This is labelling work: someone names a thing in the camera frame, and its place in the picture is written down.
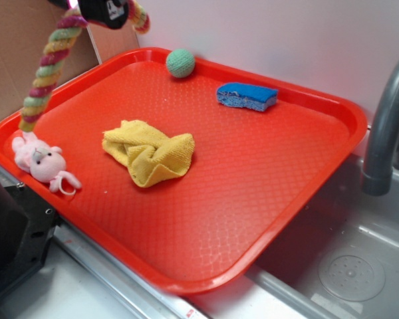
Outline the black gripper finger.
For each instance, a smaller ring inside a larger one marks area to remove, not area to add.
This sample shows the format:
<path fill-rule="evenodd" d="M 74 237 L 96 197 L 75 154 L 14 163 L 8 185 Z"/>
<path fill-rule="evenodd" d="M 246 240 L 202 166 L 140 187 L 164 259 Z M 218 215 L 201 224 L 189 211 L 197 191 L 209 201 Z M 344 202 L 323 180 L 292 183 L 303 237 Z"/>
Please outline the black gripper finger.
<path fill-rule="evenodd" d="M 61 9 L 79 9 L 82 17 L 108 29 L 121 29 L 134 12 L 129 1 L 118 0 L 49 0 Z"/>

